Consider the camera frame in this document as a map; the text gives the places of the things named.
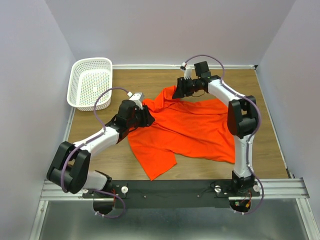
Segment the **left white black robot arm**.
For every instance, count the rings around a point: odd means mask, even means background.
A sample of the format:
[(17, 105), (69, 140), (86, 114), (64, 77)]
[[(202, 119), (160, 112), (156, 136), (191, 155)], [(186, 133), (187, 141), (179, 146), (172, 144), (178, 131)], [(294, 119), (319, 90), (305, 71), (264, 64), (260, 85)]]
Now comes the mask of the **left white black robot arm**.
[(107, 197), (112, 179), (102, 172), (89, 171), (91, 158), (118, 144), (131, 131), (149, 127), (154, 121), (147, 105), (138, 105), (136, 100), (123, 100), (118, 113), (100, 131), (84, 140), (64, 141), (58, 146), (46, 174), (47, 180), (60, 186), (65, 193), (76, 194), (87, 189), (101, 198)]

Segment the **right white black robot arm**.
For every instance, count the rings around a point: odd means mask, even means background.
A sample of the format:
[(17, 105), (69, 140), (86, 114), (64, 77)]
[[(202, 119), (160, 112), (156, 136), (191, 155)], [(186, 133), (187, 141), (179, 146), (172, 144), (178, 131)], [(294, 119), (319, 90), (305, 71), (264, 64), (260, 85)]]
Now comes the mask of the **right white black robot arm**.
[(228, 86), (223, 77), (213, 76), (206, 61), (194, 64), (197, 78), (192, 79), (192, 69), (186, 62), (180, 66), (184, 76), (177, 79), (173, 99), (189, 97), (203, 90), (227, 106), (227, 128), (234, 136), (235, 163), (230, 191), (241, 196), (255, 185), (252, 167), (253, 140), (261, 125), (261, 113), (252, 95), (245, 96)]

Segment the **orange t-shirt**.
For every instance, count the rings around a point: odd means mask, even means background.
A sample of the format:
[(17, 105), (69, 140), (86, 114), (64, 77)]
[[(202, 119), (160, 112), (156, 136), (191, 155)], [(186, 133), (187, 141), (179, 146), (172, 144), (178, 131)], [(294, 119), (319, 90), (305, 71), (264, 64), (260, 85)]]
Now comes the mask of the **orange t-shirt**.
[(175, 155), (235, 163), (235, 141), (227, 127), (228, 108), (219, 99), (173, 99), (176, 87), (164, 88), (143, 104), (155, 121), (127, 136), (130, 148), (153, 181), (176, 164)]

